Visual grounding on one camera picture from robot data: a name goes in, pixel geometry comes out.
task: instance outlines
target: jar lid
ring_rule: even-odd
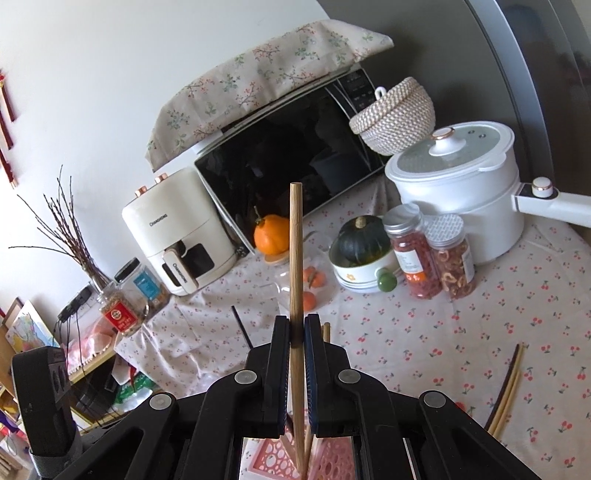
[[[382,223],[384,230],[390,235],[404,235],[412,232],[423,218],[421,209],[416,203],[403,203],[389,210]]]
[[[454,213],[433,216],[427,225],[425,236],[433,248],[452,246],[465,236],[464,220]]]
[[[123,282],[127,277],[129,277],[131,275],[131,273],[133,272],[133,270],[135,270],[136,268],[138,268],[139,266],[139,260],[135,257],[133,257],[131,260],[129,260],[123,268],[121,268],[121,270],[119,270],[116,274],[115,274],[115,281],[117,283],[121,283]]]

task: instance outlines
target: green handle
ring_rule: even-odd
[[[396,279],[396,275],[394,275],[390,270],[387,268],[380,268],[376,272],[376,277],[378,279],[378,288],[381,291],[392,291],[398,285],[398,280]]]

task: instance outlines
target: tablecloth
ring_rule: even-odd
[[[306,218],[305,228],[335,236],[349,218],[384,213],[388,199],[387,181],[373,179]],[[193,298],[171,303],[116,350],[178,397],[202,391],[246,357],[230,305],[255,345],[269,340],[278,303],[257,287],[272,275],[260,257],[247,257]],[[340,288],[318,313],[353,368],[408,395],[439,389],[480,424],[515,345],[524,342],[523,376],[502,443],[543,479],[588,478],[591,248],[565,223],[527,218],[521,240],[476,275],[476,290],[458,301],[445,293],[413,300],[404,283],[389,294]]]

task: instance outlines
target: blue label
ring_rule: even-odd
[[[160,287],[156,285],[152,277],[146,272],[140,273],[134,280],[134,283],[148,300],[154,300],[160,295]]]

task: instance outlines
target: black stick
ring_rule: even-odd
[[[242,331],[242,335],[244,336],[244,340],[245,340],[246,344],[248,345],[248,349],[252,350],[253,349],[252,342],[251,342],[250,338],[248,338],[248,334],[246,332],[246,329],[244,328],[244,325],[242,324],[242,321],[238,315],[238,312],[236,311],[236,307],[234,305],[232,305],[230,308],[232,309],[232,313],[234,314],[234,318],[238,322],[238,326],[240,327],[240,330]]]
[[[498,398],[496,399],[495,406],[492,408],[491,415],[488,417],[486,421],[484,429],[488,431],[491,427],[492,421],[495,418],[497,410],[499,410],[499,404],[501,403],[501,399],[503,395],[505,395],[505,390],[507,390],[507,385],[509,384],[509,379],[513,370],[515,369],[515,362],[517,361],[517,355],[519,353],[519,344],[515,347],[515,352],[513,353],[513,358],[511,359],[511,363],[509,364],[509,370],[507,372],[507,376],[505,377],[505,381],[503,382],[503,386],[501,387],[501,392],[499,393]]]

